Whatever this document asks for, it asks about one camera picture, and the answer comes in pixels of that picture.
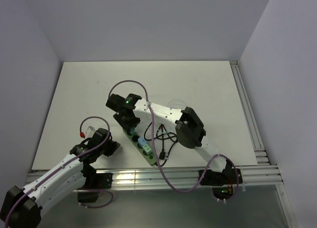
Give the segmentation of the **teal charger cube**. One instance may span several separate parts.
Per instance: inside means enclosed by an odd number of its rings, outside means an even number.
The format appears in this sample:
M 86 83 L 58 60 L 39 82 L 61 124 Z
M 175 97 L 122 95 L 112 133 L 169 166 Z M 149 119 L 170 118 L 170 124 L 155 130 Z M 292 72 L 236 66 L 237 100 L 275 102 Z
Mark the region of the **teal charger cube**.
M 135 134 L 135 133 L 136 133 L 135 128 L 131 128 L 131 129 L 130 129 L 130 134 L 133 135 L 133 134 Z

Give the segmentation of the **blue charger cube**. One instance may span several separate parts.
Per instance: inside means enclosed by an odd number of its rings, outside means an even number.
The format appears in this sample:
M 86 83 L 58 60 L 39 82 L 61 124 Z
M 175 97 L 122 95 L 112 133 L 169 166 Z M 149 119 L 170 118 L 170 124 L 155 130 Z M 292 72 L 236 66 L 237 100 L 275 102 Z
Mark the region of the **blue charger cube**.
M 140 146 L 144 146 L 147 144 L 147 141 L 143 137 L 139 137 L 138 143 L 140 144 Z

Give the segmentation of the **green two-port charger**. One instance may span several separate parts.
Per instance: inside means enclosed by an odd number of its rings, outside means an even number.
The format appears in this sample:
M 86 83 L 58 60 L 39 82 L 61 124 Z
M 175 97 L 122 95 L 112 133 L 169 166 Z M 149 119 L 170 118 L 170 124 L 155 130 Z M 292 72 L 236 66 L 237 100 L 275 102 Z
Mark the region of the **green two-port charger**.
M 152 149 L 147 143 L 142 146 L 142 149 L 143 149 L 144 153 L 147 155 L 152 153 Z

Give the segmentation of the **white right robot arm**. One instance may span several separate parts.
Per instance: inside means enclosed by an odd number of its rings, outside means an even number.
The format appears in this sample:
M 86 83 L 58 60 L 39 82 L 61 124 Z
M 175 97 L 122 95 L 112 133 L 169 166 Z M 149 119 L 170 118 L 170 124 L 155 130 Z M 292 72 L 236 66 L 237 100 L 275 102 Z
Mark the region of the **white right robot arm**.
M 209 165 L 215 180 L 226 183 L 232 176 L 233 163 L 218 153 L 218 149 L 208 140 L 204 124 L 194 109 L 169 108 L 150 103 L 136 94 L 126 98 L 111 93 L 106 107 L 115 112 L 114 119 L 129 136 L 136 134 L 138 125 L 146 120 L 151 125 L 163 124 L 176 134 L 178 142 L 188 149 L 195 150 L 205 161 L 212 159 Z

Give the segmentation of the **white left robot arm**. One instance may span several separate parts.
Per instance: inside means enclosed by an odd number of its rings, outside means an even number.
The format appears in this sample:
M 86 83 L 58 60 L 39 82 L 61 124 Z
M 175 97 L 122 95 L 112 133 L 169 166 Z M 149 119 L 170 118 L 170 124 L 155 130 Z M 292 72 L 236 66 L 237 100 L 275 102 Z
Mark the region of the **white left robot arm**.
M 112 175 L 104 179 L 92 166 L 100 156 L 112 156 L 120 143 L 103 128 L 73 146 L 61 162 L 32 183 L 12 187 L 5 196 L 0 219 L 7 228 L 35 228 L 44 214 L 74 190 L 87 191 L 91 198 L 80 197 L 79 203 L 93 203 L 103 188 L 110 188 Z

